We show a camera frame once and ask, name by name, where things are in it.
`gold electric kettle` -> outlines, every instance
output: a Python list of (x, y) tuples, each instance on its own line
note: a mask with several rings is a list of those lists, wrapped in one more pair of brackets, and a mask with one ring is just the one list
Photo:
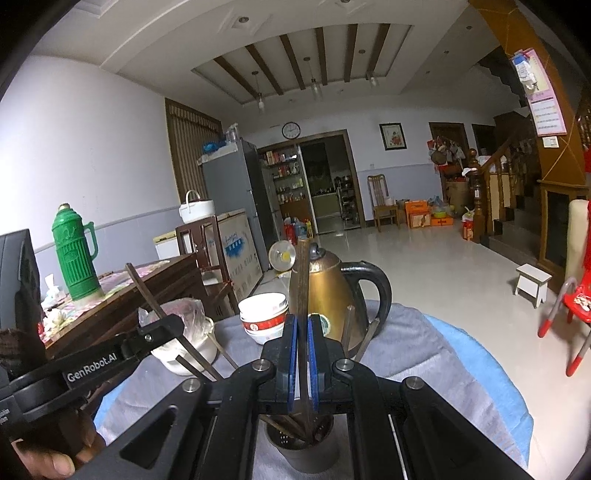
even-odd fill
[[(334, 253), (317, 243), (310, 244), (308, 315), (320, 315), (324, 336), (340, 341), (347, 307), (354, 305), (356, 321), (352, 325), (349, 351), (356, 351), (370, 323), (359, 280), (369, 280), (378, 288), (377, 318), (380, 325), (377, 335), (384, 327), (392, 304), (392, 287), (386, 274), (368, 262), (341, 262)], [(290, 280), (290, 305), (296, 304), (296, 285), (297, 271), (294, 267)]]

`finger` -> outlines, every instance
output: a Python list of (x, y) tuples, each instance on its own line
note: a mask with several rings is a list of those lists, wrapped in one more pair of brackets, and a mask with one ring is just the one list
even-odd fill
[(81, 411), (78, 413), (78, 421), (80, 422), (80, 432), (82, 434), (82, 442), (87, 447), (91, 447), (96, 438), (96, 427), (88, 414)]
[(97, 456), (105, 448), (105, 441), (100, 435), (95, 436), (95, 441), (90, 447), (84, 447), (78, 455), (76, 455), (76, 465), (81, 466), (85, 463), (90, 462), (95, 456)]
[(15, 442), (13, 446), (33, 478), (63, 480), (74, 474), (74, 462), (67, 455), (27, 442)]

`shelf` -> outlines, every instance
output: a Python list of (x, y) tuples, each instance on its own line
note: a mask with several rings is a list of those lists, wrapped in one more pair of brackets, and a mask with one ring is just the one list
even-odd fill
[(277, 178), (273, 178), (273, 181), (276, 180), (284, 180), (284, 179), (289, 179), (290, 177), (299, 177), (301, 176), (301, 173), (291, 173), (289, 175), (283, 175), (282, 177), (277, 177)]
[(282, 192), (280, 192), (279, 190), (276, 190), (275, 191), (277, 193), (277, 195), (281, 195), (282, 193), (289, 192), (290, 190), (299, 190), (299, 189), (302, 189), (304, 187), (296, 187), (296, 188), (293, 188), (293, 187), (283, 187), (283, 188), (285, 188), (285, 190), (283, 190)]
[(284, 206), (284, 205), (294, 205), (300, 202), (305, 202), (306, 199), (301, 199), (301, 200), (295, 200), (293, 202), (284, 202), (284, 203), (280, 203), (279, 205)]
[(281, 167), (282, 165), (287, 165), (288, 163), (293, 163), (295, 161), (299, 161), (299, 159), (296, 157), (296, 158), (293, 158), (292, 160), (285, 160), (285, 161), (282, 161), (279, 163), (274, 163), (272, 165), (269, 165), (264, 158), (262, 160), (263, 160), (263, 162), (265, 162), (265, 165), (267, 165), (267, 168)]

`black monitor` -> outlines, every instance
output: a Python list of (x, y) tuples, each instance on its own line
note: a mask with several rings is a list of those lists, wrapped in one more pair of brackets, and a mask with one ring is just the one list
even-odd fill
[(9, 379), (40, 367), (45, 347), (39, 270), (29, 230), (0, 235), (0, 365)]

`orange box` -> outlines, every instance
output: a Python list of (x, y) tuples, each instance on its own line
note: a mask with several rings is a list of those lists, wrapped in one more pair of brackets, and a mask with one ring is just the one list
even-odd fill
[(429, 211), (429, 205), (426, 200), (416, 200), (414, 202), (406, 202), (404, 208), (407, 211), (407, 215), (410, 213), (425, 213)]
[(431, 213), (429, 210), (420, 213), (409, 213), (407, 215), (409, 228), (422, 228), (431, 226)]
[(447, 216), (445, 218), (431, 218), (431, 226), (448, 226), (453, 225), (453, 218)]

